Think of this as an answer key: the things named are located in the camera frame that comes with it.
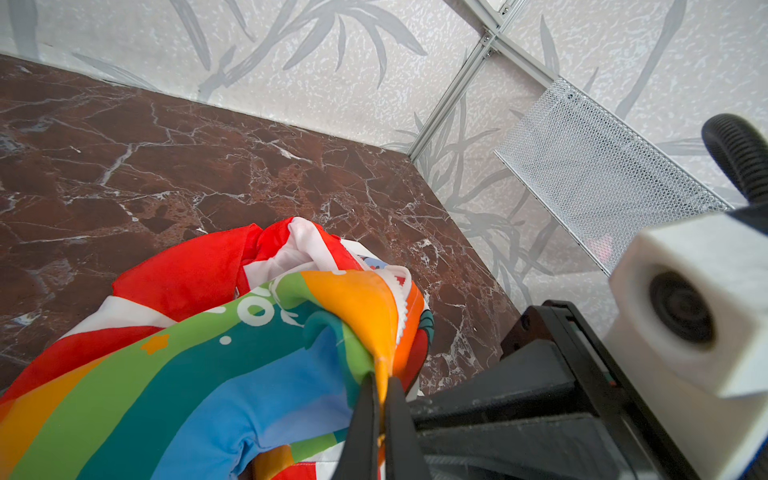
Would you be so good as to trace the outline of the pink object in basket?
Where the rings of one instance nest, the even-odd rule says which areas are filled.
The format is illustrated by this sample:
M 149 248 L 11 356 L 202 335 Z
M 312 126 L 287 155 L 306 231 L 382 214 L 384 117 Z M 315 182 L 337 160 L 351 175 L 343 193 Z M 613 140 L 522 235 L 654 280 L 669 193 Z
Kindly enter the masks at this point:
M 613 264 L 613 237 L 604 234 L 599 238 L 591 238 L 585 241 L 585 246 L 594 258 L 608 268 Z

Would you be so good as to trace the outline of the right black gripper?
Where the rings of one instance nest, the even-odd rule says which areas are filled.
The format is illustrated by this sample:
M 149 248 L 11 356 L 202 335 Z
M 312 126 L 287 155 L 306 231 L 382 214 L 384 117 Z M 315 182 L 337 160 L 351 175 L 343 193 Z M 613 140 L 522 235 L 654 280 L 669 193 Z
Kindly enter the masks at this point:
M 574 303 L 527 307 L 501 347 L 494 367 L 409 403 L 434 479 L 699 477 Z M 526 419 L 571 396 L 592 416 Z

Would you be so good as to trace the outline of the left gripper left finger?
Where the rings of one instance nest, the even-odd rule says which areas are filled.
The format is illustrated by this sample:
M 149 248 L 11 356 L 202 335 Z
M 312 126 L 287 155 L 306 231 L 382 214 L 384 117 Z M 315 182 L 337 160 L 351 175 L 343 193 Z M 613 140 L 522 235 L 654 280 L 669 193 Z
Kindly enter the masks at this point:
M 333 480 L 376 480 L 380 403 L 375 376 L 362 381 L 347 438 Z

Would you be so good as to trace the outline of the colourful rainbow kids jacket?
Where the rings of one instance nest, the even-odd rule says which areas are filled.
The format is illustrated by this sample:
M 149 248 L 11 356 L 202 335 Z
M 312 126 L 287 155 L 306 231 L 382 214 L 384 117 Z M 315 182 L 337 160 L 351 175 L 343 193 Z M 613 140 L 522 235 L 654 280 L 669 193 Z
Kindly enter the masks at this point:
M 413 387 L 434 318 L 408 269 L 292 217 L 122 274 L 1 399 L 5 479 L 327 478 L 360 389 Z

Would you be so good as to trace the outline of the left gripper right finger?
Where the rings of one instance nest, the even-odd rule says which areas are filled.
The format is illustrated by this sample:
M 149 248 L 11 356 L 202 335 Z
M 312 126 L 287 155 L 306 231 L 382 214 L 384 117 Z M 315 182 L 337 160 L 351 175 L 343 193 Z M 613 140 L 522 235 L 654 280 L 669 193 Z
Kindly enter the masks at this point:
M 385 473 L 387 480 L 431 480 L 421 452 L 401 381 L 389 379 L 385 403 Z

